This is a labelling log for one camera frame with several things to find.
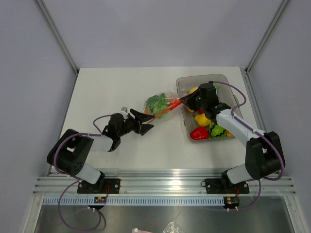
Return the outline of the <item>toy napa cabbage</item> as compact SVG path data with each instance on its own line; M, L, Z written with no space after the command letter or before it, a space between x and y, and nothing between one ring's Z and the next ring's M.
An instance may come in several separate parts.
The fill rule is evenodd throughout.
M146 107L150 115L158 115L169 107L169 99L164 93L149 97L146 102Z

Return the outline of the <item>clear zip top bag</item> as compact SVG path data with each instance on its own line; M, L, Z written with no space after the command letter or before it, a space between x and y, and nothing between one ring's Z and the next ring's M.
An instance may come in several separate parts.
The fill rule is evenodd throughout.
M179 96L174 92L160 92L146 99L143 113L158 116L161 112L166 112L158 116L157 119L167 120L178 113L182 104L178 104Z

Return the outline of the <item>toy yellow potato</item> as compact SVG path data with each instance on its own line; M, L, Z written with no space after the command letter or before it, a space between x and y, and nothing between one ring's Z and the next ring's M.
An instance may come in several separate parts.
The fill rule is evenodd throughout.
M190 109L189 107L186 106L186 109L190 112L190 113L194 113L195 111Z

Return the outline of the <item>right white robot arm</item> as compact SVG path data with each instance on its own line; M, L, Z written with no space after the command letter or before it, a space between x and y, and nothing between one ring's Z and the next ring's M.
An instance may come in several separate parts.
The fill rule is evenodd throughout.
M233 193L247 181L269 179L275 172L279 172L276 180L282 178L286 163L278 134L250 126L235 114L234 108L220 102L213 81L199 85L180 101L191 110L202 110L215 125L228 130L245 146L244 164L224 171L218 178L225 194Z

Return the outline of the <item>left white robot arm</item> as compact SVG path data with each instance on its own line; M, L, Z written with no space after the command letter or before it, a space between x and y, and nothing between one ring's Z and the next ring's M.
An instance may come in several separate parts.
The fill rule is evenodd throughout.
M145 135L154 126L148 122L155 118L134 109L126 115L114 113L96 118L93 126L98 133L81 133L68 129L47 156L47 162L58 173L78 180L88 193L108 191L105 174L86 162L93 147L99 144L104 152L113 152L121 144L121 137L131 132Z

